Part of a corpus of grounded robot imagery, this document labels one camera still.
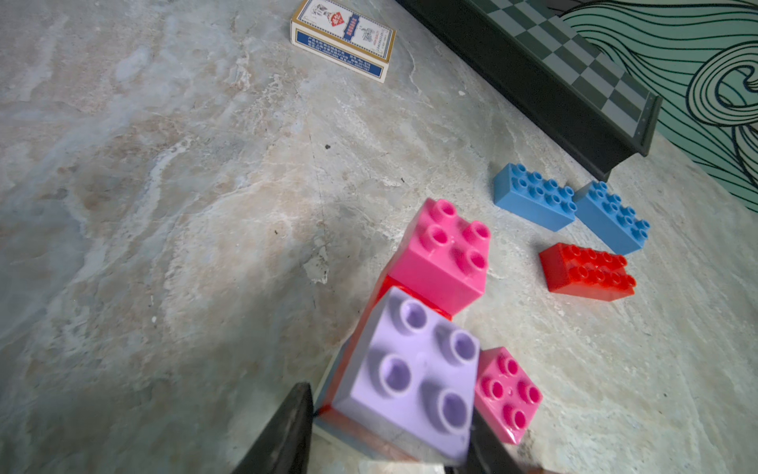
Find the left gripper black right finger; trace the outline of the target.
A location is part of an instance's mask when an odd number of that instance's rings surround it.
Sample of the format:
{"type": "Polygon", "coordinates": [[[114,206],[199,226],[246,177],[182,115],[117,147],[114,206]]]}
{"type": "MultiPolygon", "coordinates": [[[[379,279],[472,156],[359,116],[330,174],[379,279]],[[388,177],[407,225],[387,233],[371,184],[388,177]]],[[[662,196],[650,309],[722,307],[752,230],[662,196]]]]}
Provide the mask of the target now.
{"type": "Polygon", "coordinates": [[[523,474],[524,471],[505,449],[482,415],[474,412],[469,450],[462,473],[523,474]]]}

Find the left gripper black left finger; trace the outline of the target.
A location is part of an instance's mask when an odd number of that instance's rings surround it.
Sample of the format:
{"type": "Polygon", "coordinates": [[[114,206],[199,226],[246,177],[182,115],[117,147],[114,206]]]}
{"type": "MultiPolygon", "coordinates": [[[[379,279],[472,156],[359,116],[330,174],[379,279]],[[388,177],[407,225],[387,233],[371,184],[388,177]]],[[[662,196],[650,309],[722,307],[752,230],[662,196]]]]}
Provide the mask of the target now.
{"type": "Polygon", "coordinates": [[[308,382],[298,382],[232,472],[306,473],[313,421],[311,385],[308,382]]]}

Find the small blue lego brick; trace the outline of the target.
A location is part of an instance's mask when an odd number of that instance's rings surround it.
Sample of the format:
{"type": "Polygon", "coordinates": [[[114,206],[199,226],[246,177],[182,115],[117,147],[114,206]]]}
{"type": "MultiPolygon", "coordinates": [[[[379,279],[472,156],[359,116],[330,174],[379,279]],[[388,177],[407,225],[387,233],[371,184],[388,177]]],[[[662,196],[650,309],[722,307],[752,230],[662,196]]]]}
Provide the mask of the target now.
{"type": "Polygon", "coordinates": [[[327,405],[327,391],[332,385],[346,349],[347,343],[344,343],[330,361],[328,370],[318,386],[314,405],[317,412],[314,416],[314,433],[343,450],[361,455],[370,460],[420,463],[420,460],[399,450],[393,444],[385,442],[382,438],[378,438],[378,436],[369,432],[365,427],[357,424],[357,422],[353,422],[351,419],[345,418],[340,413],[336,411],[328,411],[326,414],[321,413],[322,409],[327,405]]]}

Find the lilac lego brick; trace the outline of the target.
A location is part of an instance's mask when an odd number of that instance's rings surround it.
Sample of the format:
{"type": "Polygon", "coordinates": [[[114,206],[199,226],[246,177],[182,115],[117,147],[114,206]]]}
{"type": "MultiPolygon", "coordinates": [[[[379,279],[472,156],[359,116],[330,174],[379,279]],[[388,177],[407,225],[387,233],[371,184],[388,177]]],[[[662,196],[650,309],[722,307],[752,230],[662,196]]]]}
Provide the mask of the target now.
{"type": "Polygon", "coordinates": [[[391,288],[353,340],[323,414],[340,413],[420,463],[461,464],[479,355],[476,337],[391,288]]]}

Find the pink lego brick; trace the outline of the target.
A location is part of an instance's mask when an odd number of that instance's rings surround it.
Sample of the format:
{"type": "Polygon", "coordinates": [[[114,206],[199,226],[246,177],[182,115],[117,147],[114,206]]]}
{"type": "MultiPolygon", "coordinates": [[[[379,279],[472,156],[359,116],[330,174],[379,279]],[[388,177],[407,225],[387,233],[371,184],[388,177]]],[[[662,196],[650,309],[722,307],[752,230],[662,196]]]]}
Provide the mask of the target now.
{"type": "Polygon", "coordinates": [[[492,233],[454,203],[426,199],[408,225],[386,276],[452,318],[486,292],[492,233]]]}
{"type": "Polygon", "coordinates": [[[505,444],[520,444],[544,397],[505,347],[480,351],[475,406],[505,444]]]}

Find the light blue lego brick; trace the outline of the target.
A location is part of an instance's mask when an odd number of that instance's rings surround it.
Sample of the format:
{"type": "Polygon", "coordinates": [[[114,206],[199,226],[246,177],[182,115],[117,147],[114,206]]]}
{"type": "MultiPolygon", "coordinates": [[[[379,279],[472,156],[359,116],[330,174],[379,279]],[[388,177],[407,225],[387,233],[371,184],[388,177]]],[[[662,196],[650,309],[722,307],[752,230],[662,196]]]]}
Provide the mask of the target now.
{"type": "Polygon", "coordinates": [[[633,207],[622,205],[605,182],[591,182],[574,193],[581,220],[615,254],[627,256],[642,250],[649,239],[651,225],[638,219],[633,207]]]}
{"type": "Polygon", "coordinates": [[[530,172],[523,164],[509,163],[493,179],[493,203],[552,231],[576,221],[574,189],[555,179],[530,172]]]}

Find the black grey chessboard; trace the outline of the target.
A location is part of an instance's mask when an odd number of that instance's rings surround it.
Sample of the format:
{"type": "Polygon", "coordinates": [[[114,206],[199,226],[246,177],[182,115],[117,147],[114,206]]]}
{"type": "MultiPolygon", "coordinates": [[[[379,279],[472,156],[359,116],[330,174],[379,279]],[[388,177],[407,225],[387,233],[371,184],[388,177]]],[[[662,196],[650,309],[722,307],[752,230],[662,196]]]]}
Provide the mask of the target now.
{"type": "Polygon", "coordinates": [[[598,180],[649,154],[661,96],[543,2],[402,5],[598,180]]]}

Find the playing card box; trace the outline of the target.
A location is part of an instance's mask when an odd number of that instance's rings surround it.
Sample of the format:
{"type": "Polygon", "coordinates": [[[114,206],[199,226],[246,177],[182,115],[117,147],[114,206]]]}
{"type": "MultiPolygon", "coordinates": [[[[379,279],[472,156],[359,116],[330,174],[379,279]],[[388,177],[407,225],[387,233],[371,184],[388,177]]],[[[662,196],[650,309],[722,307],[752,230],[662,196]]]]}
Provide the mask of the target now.
{"type": "Polygon", "coordinates": [[[383,83],[397,33],[338,2],[306,0],[290,22],[292,45],[383,83]]]}

